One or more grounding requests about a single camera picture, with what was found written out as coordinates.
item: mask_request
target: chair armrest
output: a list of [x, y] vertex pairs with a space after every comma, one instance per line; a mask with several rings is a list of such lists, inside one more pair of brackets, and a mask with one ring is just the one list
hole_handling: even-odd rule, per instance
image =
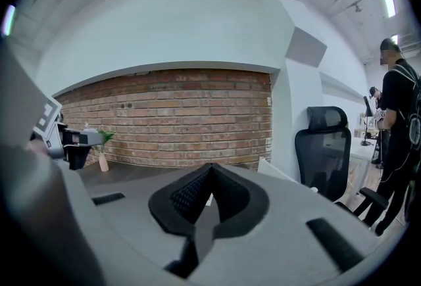
[[377, 192], [371, 190], [370, 188], [362, 188], [360, 190], [360, 194], [365, 196], [367, 199], [371, 200], [373, 203], [376, 203], [383, 210], [385, 210], [389, 204], [389, 201], [387, 199], [379, 195]]

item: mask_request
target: black slot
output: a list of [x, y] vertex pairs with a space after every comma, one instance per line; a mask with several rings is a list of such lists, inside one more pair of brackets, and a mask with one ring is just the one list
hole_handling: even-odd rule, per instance
[[165, 270], [185, 279], [197, 265], [199, 265], [199, 260], [197, 259], [195, 243], [187, 240], [183, 248], [182, 257], [179, 260], [169, 263], [165, 267]]
[[364, 257], [323, 218], [306, 223], [337, 267], [345, 272]]
[[102, 205], [107, 204], [111, 202], [118, 201], [119, 199], [123, 199], [126, 196], [124, 196], [122, 193], [113, 193], [110, 195], [100, 196], [100, 197], [92, 197], [92, 202], [94, 205]]

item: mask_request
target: person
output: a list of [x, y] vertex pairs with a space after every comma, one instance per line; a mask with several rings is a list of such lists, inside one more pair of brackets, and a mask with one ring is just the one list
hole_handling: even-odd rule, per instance
[[[376, 110], [382, 107], [382, 92], [374, 86], [370, 88], [370, 99], [376, 99]], [[389, 145], [390, 132], [388, 130], [381, 130], [377, 138], [377, 145], [380, 148], [379, 157], [371, 163], [376, 165], [377, 169], [384, 169], [384, 162], [387, 154], [387, 146]]]
[[[402, 207], [405, 192], [409, 180], [414, 173], [414, 166], [418, 164], [419, 154], [412, 149], [409, 139], [409, 127], [407, 117], [412, 103], [414, 91], [414, 81], [404, 72], [394, 72], [391, 70], [395, 65], [405, 67], [405, 69], [416, 72], [403, 58], [399, 46], [392, 39], [385, 39], [380, 45], [380, 64], [389, 66], [389, 72], [383, 79], [382, 111], [376, 113], [378, 128], [380, 130], [391, 130], [389, 147], [385, 158], [383, 175], [380, 180], [377, 192], [389, 200], [389, 208], [384, 219], [377, 225], [375, 232], [377, 235], [383, 234]], [[381, 216], [382, 210], [377, 205], [372, 205], [368, 211], [364, 223], [372, 226]]]

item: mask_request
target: black foam insert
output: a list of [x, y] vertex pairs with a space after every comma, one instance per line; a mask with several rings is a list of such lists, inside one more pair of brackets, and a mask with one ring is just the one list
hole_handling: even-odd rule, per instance
[[156, 191], [149, 210], [165, 232], [193, 240], [194, 224], [211, 193], [221, 221], [214, 238], [245, 235], [268, 211], [269, 198], [260, 186], [218, 164], [205, 164]]

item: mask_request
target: brick wall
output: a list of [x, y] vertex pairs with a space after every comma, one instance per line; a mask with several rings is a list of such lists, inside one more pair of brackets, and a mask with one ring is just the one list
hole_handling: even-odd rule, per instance
[[[270, 156], [268, 74], [165, 70], [124, 76], [58, 96], [71, 128], [116, 133], [105, 147], [114, 161], [185, 167], [206, 162], [257, 168]], [[91, 152], [88, 162], [97, 160]]]

